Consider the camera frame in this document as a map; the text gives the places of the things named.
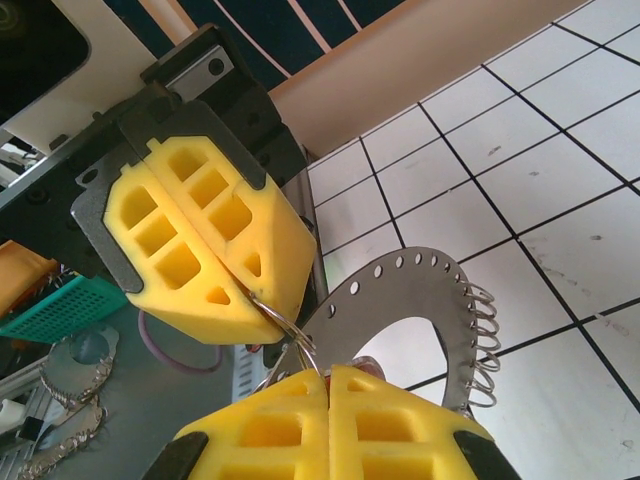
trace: white plastic part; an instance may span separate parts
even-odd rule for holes
[[[89,59],[3,128],[44,153],[60,135],[77,135],[94,112],[138,92],[155,57],[103,0],[53,0],[89,42]]]

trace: black grout line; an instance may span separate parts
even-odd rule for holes
[[[400,158],[398,158],[397,160],[394,160],[393,162],[391,162],[389,165],[385,165],[384,167],[382,167],[380,170],[378,170],[376,172],[376,175],[379,175],[380,173],[384,172],[385,170],[387,170],[388,168],[394,166],[396,163],[400,163],[402,160],[410,157],[411,155],[413,155],[414,153],[419,152],[420,150],[422,150],[423,148],[427,148],[428,146],[436,143],[438,140],[440,140],[439,137],[436,137],[432,140],[429,140],[427,143],[425,143],[424,145],[419,146],[418,148],[416,148],[415,150],[410,151],[409,153],[406,153],[404,155],[402,155]]]
[[[440,193],[438,193],[437,195],[435,195],[435,196],[433,196],[433,197],[429,198],[428,200],[424,200],[424,201],[420,202],[419,204],[414,205],[413,207],[409,208],[408,210],[405,210],[404,212],[399,213],[399,214],[398,214],[398,215],[396,215],[396,217],[395,217],[395,218],[396,218],[396,220],[397,220],[397,219],[399,219],[400,217],[404,217],[405,215],[407,215],[407,214],[409,214],[409,213],[413,212],[414,210],[419,209],[420,207],[424,207],[427,203],[431,203],[431,202],[433,202],[434,200],[437,200],[438,198],[440,198],[440,197],[442,197],[442,196],[446,195],[447,193],[451,193],[452,191],[454,191],[454,190],[455,190],[455,189],[457,189],[458,187],[461,187],[461,186],[463,186],[463,185],[465,185],[465,184],[469,183],[469,181],[470,181],[470,180],[471,180],[471,179],[470,179],[470,178],[468,178],[468,179],[464,180],[463,182],[460,182],[460,183],[458,183],[458,184],[454,185],[453,187],[450,187],[450,188],[446,189],[444,192],[440,192]]]
[[[626,308],[632,307],[634,305],[638,305],[640,304],[640,297],[635,298],[633,300],[629,300],[628,302],[624,302],[621,303],[620,305],[616,305],[615,307],[609,308],[608,310],[604,310],[602,311],[599,315],[602,315],[603,317],[606,317],[607,315],[612,315],[614,313],[620,312]],[[582,325],[586,325],[587,323],[590,323],[592,321],[594,321],[597,317],[595,317],[594,315],[592,315],[591,317],[587,317],[584,320],[581,320],[580,323]],[[518,343],[516,345],[513,345],[511,347],[502,349],[498,352],[496,352],[496,356],[497,357],[502,357],[504,355],[508,355],[510,353],[513,352],[517,352],[518,350],[522,350],[525,347],[530,347],[531,345],[535,345],[537,343],[542,342],[543,340],[547,340],[549,338],[555,337],[556,335],[560,335],[561,333],[565,333],[568,332],[570,330],[574,330],[578,328],[578,323],[569,323],[567,325],[563,325],[562,327],[556,328],[555,330],[551,330],[550,332],[547,333],[543,333],[542,335],[538,335],[537,337],[534,338],[530,338],[529,340],[526,340],[524,342]],[[424,387],[425,385],[430,385],[432,383],[435,383],[439,380],[442,380],[443,378],[446,378],[446,374],[440,374],[437,375],[435,377],[431,377],[428,378],[426,380],[423,380],[421,382],[418,382],[414,385],[411,385],[410,387],[405,388],[405,390],[407,391],[412,391],[415,390],[417,388],[420,387]]]
[[[448,130],[445,135],[451,135],[453,132],[455,132],[456,130],[458,130],[461,127],[464,127],[466,124],[473,122],[475,119],[480,118],[482,115],[484,115],[485,113],[489,113],[491,110],[493,110],[494,108],[499,107],[500,105],[502,105],[503,103],[507,103],[509,100],[513,100],[514,98],[516,98],[515,95],[509,95],[507,98],[500,100],[498,103],[496,103],[495,105],[490,106],[489,108],[487,108],[486,110],[483,110],[482,112],[472,116],[471,118],[469,118],[468,120],[465,120],[464,122],[462,122],[460,125],[457,125],[455,127],[453,127],[451,130]]]
[[[588,51],[587,53],[583,53],[582,55],[580,55],[577,58],[574,58],[573,60],[571,60],[569,63],[564,64],[562,67],[555,69],[554,71],[552,71],[551,73],[546,74],[544,77],[539,78],[538,80],[536,80],[535,82],[533,82],[531,85],[527,85],[525,88],[523,88],[522,90],[520,90],[520,93],[524,93],[527,90],[535,87],[536,85],[538,85],[539,83],[544,82],[546,79],[548,79],[549,77],[554,76],[556,73],[559,73],[563,70],[566,70],[567,68],[569,68],[570,66],[572,66],[575,63],[578,63],[580,60],[583,60],[585,57],[588,57],[589,55],[592,55],[594,53],[596,53],[599,50],[599,48],[594,48],[593,50]]]
[[[485,68],[487,71],[489,71],[492,75],[494,75],[498,80],[500,80],[502,83],[505,84],[505,86],[507,86],[509,89],[511,89],[512,91],[514,91],[515,93],[515,89],[513,89],[513,87],[511,87],[510,85],[506,84],[506,82],[504,82],[500,77],[498,77],[495,73],[491,72],[486,66],[482,66],[483,68]],[[462,167],[467,171],[467,173],[469,174],[469,176],[471,177],[472,181],[476,184],[476,187],[478,188],[478,190],[480,191],[480,193],[482,194],[482,196],[485,198],[485,200],[489,203],[489,205],[491,206],[491,208],[493,209],[494,213],[498,216],[498,218],[502,221],[502,223],[504,224],[505,228],[509,231],[509,233],[516,239],[516,243],[517,245],[520,247],[520,250],[524,253],[524,255],[527,257],[527,259],[529,259],[529,262],[531,263],[531,265],[533,265],[533,267],[535,268],[536,272],[538,272],[538,274],[540,275],[540,277],[542,278],[542,280],[545,282],[545,284],[547,285],[547,287],[549,288],[549,290],[551,291],[551,293],[554,295],[554,297],[556,297],[556,300],[558,300],[558,302],[560,303],[560,305],[562,306],[562,308],[565,310],[565,312],[569,315],[569,317],[571,318],[572,322],[576,325],[576,327],[578,328],[578,330],[580,331],[580,333],[582,334],[582,336],[584,337],[584,339],[587,341],[587,343],[591,346],[591,349],[595,352],[595,354],[598,356],[598,358],[600,359],[600,361],[602,362],[602,364],[604,365],[604,367],[609,371],[609,374],[615,379],[616,383],[618,384],[618,386],[622,389],[622,391],[624,392],[624,394],[627,396],[627,398],[629,399],[629,401],[633,404],[633,406],[636,408],[636,410],[638,411],[638,413],[640,413],[640,401],[638,401],[638,399],[636,398],[636,396],[633,394],[633,392],[631,391],[631,389],[629,388],[629,386],[624,382],[624,380],[622,379],[622,377],[620,376],[620,374],[618,374],[618,372],[616,371],[616,369],[613,367],[613,365],[611,364],[611,362],[609,361],[609,359],[606,357],[606,355],[602,352],[602,350],[600,349],[600,347],[596,344],[596,342],[593,340],[593,338],[591,337],[591,335],[589,335],[589,333],[587,332],[587,330],[585,329],[584,325],[582,323],[580,323],[580,321],[578,320],[578,317],[576,316],[576,314],[573,312],[573,310],[571,309],[571,307],[569,306],[569,304],[567,303],[567,301],[562,297],[562,295],[560,295],[560,292],[558,291],[558,289],[555,287],[555,285],[553,284],[553,282],[549,279],[549,277],[547,275],[545,275],[544,271],[542,270],[542,267],[538,264],[538,262],[536,262],[535,258],[533,258],[533,255],[531,254],[531,252],[529,251],[529,249],[520,241],[520,239],[518,238],[516,232],[513,230],[513,227],[509,224],[509,222],[507,221],[507,219],[504,217],[504,215],[502,214],[502,212],[498,209],[498,207],[496,206],[496,204],[493,202],[493,200],[491,199],[491,197],[487,194],[487,192],[485,191],[485,189],[482,187],[482,185],[480,184],[480,182],[478,181],[477,178],[475,178],[472,173],[471,170],[469,169],[469,167],[467,166],[467,164],[464,162],[464,160],[462,160],[462,157],[460,157],[460,155],[458,154],[458,152],[456,151],[455,148],[453,148],[453,145],[451,145],[451,142],[449,142],[449,140],[442,134],[442,130],[440,129],[440,127],[435,123],[435,121],[433,120],[433,118],[431,118],[431,116],[429,115],[429,113],[424,109],[424,107],[422,105],[420,105],[420,107],[422,108],[422,111],[424,112],[424,114],[427,116],[427,118],[429,119],[429,121],[433,124],[433,127],[438,131],[438,133],[440,134],[440,136],[443,138],[443,140],[447,143],[447,146],[449,147],[449,149],[451,150],[451,152],[453,153],[453,155],[458,159],[458,161],[460,162],[460,164],[462,165]],[[542,111],[540,111],[540,109],[536,108],[536,111],[538,111],[541,115],[543,115],[546,119],[548,119],[549,121],[551,121],[551,119],[543,114]]]
[[[631,27],[628,30],[625,30],[622,33],[619,33],[618,35],[616,35],[615,37],[613,37],[611,40],[607,40],[606,42],[603,43],[603,45],[609,45],[612,42],[615,42],[616,40],[618,40],[620,37],[624,37],[627,33],[631,33],[633,32],[636,28],[640,27],[640,23],[638,25],[636,25],[635,27]]]
[[[318,208],[321,205],[324,205],[327,202],[330,202],[331,200],[333,200],[334,198],[336,198],[339,195],[342,195],[345,192],[348,192],[349,190],[351,190],[354,187],[357,187],[358,185],[360,185],[362,182],[364,182],[365,180],[369,180],[371,177],[373,177],[373,175],[367,175],[366,177],[364,177],[361,180],[358,180],[356,183],[354,183],[353,185],[349,185],[347,188],[345,188],[344,190],[340,190],[338,193],[331,195],[329,198],[327,198],[326,200],[321,201],[318,205],[315,205],[314,208]]]
[[[437,381],[443,380],[445,378],[447,378],[447,374],[446,373],[441,373],[438,376],[431,377],[428,380],[423,380],[422,382],[418,382],[418,383],[416,383],[414,385],[411,385],[411,386],[405,388],[405,390],[407,392],[412,392],[413,390],[415,390],[417,388],[424,387],[426,385],[431,385],[432,383],[436,383]]]
[[[476,177],[479,177],[481,175],[484,175],[485,173],[490,172],[491,170],[495,170],[496,168],[498,168],[500,165],[504,165],[507,162],[510,162],[511,160],[514,160],[515,158],[519,157],[520,155],[527,153],[529,150],[533,150],[534,148],[542,145],[544,142],[551,140],[552,138],[557,137],[558,135],[561,135],[560,132],[556,132],[548,137],[543,138],[542,140],[537,141],[536,143],[534,143],[533,145],[524,148],[522,150],[520,150],[517,153],[514,153],[513,155],[511,155],[510,157],[505,158],[504,160],[500,160],[498,163],[496,163],[495,165],[491,165],[490,167],[485,168],[484,170],[478,172],[475,174]]]
[[[607,110],[616,107],[617,105],[621,104],[622,102],[629,100],[631,97],[635,97],[636,95],[638,95],[640,93],[640,90],[636,90],[633,93],[630,93],[629,95],[625,95],[624,97],[622,97],[620,100],[616,100],[615,102],[613,102],[611,105],[607,105],[604,108],[601,108],[600,110],[587,115],[586,117],[584,117],[581,120],[578,120],[576,123],[573,123],[571,125],[569,125],[568,127],[565,128],[565,130],[571,130],[573,127],[577,127],[578,125],[580,125],[581,123],[584,123],[588,120],[591,120],[593,117],[597,117],[598,115],[600,115],[603,112],[606,112]]]
[[[564,30],[567,33],[575,35],[576,37],[581,38],[585,42],[589,42],[590,44],[595,45],[598,48],[601,48],[602,50],[606,50],[609,53],[613,53],[614,55],[616,55],[616,56],[618,56],[620,58],[623,58],[623,59],[627,60],[628,62],[633,63],[634,65],[640,66],[640,62],[638,60],[636,60],[635,58],[631,58],[628,55],[625,55],[624,53],[620,53],[620,52],[618,52],[616,50],[613,50],[612,48],[609,48],[606,45],[603,45],[602,43],[598,43],[595,40],[592,40],[592,39],[590,39],[588,37],[585,37],[584,35],[582,35],[582,34],[580,34],[578,32],[574,32],[573,30],[571,30],[571,29],[569,29],[567,27],[564,27],[562,25],[558,25],[557,23],[552,23],[551,25],[554,25],[554,26],[558,27],[560,30]]]
[[[384,227],[385,225],[389,225],[390,223],[392,223],[392,220],[387,220],[386,222],[381,223],[380,225],[372,228],[371,230],[367,230],[364,233],[361,233],[360,235],[352,238],[351,240],[349,240],[348,242],[344,242],[340,245],[338,245],[337,247],[332,248],[331,250],[329,250],[328,252],[324,252],[322,254],[322,257],[326,257],[327,255],[331,255],[333,252],[336,252],[338,250],[340,250],[342,247],[346,247],[347,245],[352,244],[353,242],[355,242],[356,240],[360,240],[362,237],[366,237],[367,235],[369,235],[370,233],[375,232],[376,230],[378,230],[379,228]]]
[[[631,185],[626,178],[624,178],[622,175],[620,175],[613,167],[611,167],[608,163],[606,163],[604,160],[602,160],[598,155],[596,155],[590,149],[588,149],[582,142],[580,142],[577,138],[575,138],[573,135],[571,135],[565,128],[561,127],[560,124],[558,124],[555,120],[553,120],[549,115],[544,113],[540,108],[538,108],[535,104],[533,104],[533,102],[531,102],[529,99],[524,97],[520,92],[518,92],[515,88],[513,88],[511,85],[509,85],[505,80],[502,79],[502,77],[500,77],[497,73],[492,71],[486,65],[482,65],[482,68],[484,68],[487,72],[489,72],[491,75],[493,75],[493,77],[496,80],[498,80],[500,83],[502,83],[505,87],[507,87],[509,90],[511,90],[513,93],[515,93],[518,96],[518,98],[520,98],[527,105],[529,105],[536,112],[538,112],[538,114],[541,115],[547,122],[549,122],[551,125],[553,125],[558,130],[560,130],[560,132],[562,134],[564,134],[569,140],[571,140],[574,144],[576,144],[578,147],[580,147],[587,155],[589,155],[591,158],[593,158],[602,167],[604,167],[611,175],[616,177],[624,185],[626,185],[627,187],[631,188],[631,190],[633,190],[635,193],[640,195],[640,191],[637,188],[635,188],[633,185]]]
[[[569,330],[573,330],[578,328],[578,324],[576,323],[568,323],[563,325],[562,327],[556,328],[555,330],[551,330],[550,332],[543,333],[542,335],[538,335],[537,337],[530,338],[522,343],[518,343],[517,345],[513,345],[512,347],[505,348],[496,352],[496,357],[502,357],[504,355],[508,355],[513,352],[517,352],[518,350],[522,350],[525,347],[530,347],[531,345],[535,345],[536,343],[540,343],[543,340],[547,340],[551,337],[555,337],[556,335],[560,335],[561,333],[568,332]]]
[[[494,248],[498,248],[498,247],[501,247],[502,245],[504,245],[506,243],[509,243],[511,240],[513,240],[513,237],[509,237],[509,238],[505,238],[504,240],[500,240],[498,243],[494,243],[490,247],[482,249],[479,252],[474,253],[473,255],[469,255],[468,257],[463,258],[462,260],[460,260],[457,263],[458,263],[458,265],[462,265],[463,263],[468,262],[469,260],[473,260],[474,258],[477,258],[482,254],[490,252]]]
[[[362,145],[362,148],[364,150],[364,154],[367,157],[367,162],[369,162],[369,167],[371,167],[371,172],[373,173],[373,178],[376,181],[376,184],[378,185],[378,190],[380,190],[380,195],[382,195],[382,201],[384,202],[384,206],[387,208],[387,213],[389,213],[389,218],[391,218],[391,223],[393,224],[393,228],[396,231],[396,235],[398,235],[398,240],[400,241],[400,246],[402,248],[407,248],[407,245],[404,243],[404,238],[402,238],[402,234],[400,233],[400,229],[398,228],[398,223],[396,222],[395,217],[393,216],[393,212],[391,211],[391,207],[389,206],[389,201],[387,200],[387,196],[384,193],[384,190],[382,189],[382,184],[380,183],[380,179],[378,178],[378,175],[376,175],[376,169],[373,168],[373,162],[371,161],[371,158],[369,157],[369,152],[367,150],[366,145],[364,144],[364,142],[362,141],[362,137],[359,137],[360,139],[360,144]]]
[[[591,323],[599,317],[606,317],[608,315],[613,315],[614,313],[618,313],[624,310],[625,308],[633,307],[634,305],[638,305],[639,303],[640,303],[640,297],[634,298],[633,300],[629,300],[627,302],[621,303],[620,305],[616,305],[615,307],[611,307],[607,310],[603,310],[602,312],[598,313],[598,316],[591,315],[583,320],[580,320],[580,322],[583,325],[586,325],[587,323]]]
[[[616,193],[616,192],[618,192],[618,191],[620,191],[620,190],[622,190],[624,188],[625,188],[624,185],[618,185],[617,187],[612,188],[611,190],[609,190],[607,192],[601,193],[597,197],[594,197],[594,198],[592,198],[590,200],[587,200],[586,202],[582,202],[579,205],[576,205],[575,207],[571,207],[570,209],[565,210],[564,212],[558,213],[557,215],[554,215],[551,218],[548,218],[548,219],[546,219],[546,220],[544,220],[544,221],[542,221],[540,223],[537,223],[537,224],[533,225],[532,227],[525,228],[521,232],[518,232],[518,237],[522,237],[523,235],[526,235],[527,233],[530,233],[530,232],[532,232],[533,230],[535,230],[537,228],[543,227],[544,225],[547,225],[548,223],[551,223],[551,222],[553,222],[553,221],[555,221],[555,220],[557,220],[559,218],[562,218],[562,217],[564,217],[566,215],[569,215],[570,213],[573,213],[576,210],[581,209],[582,207],[586,207],[587,205],[590,205],[590,204],[592,204],[594,202],[597,202],[598,200],[602,200],[603,198],[608,197],[609,195],[611,195],[613,193]]]

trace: beige pipe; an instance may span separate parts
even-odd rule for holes
[[[324,155],[584,0],[406,0],[271,91],[296,139]]]

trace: machine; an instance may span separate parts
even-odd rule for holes
[[[167,438],[145,479],[517,478],[469,410],[495,402],[493,297],[412,248],[324,299],[313,213],[281,191],[308,157],[224,31],[155,59],[103,2],[0,0],[0,41],[4,129],[47,155],[0,195],[0,234],[202,343],[265,345],[261,391]],[[341,366],[406,316],[441,334],[443,407]]]

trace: orange object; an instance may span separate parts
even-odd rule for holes
[[[11,240],[0,246],[0,315],[5,315],[25,293],[41,285],[41,281],[57,265]]]

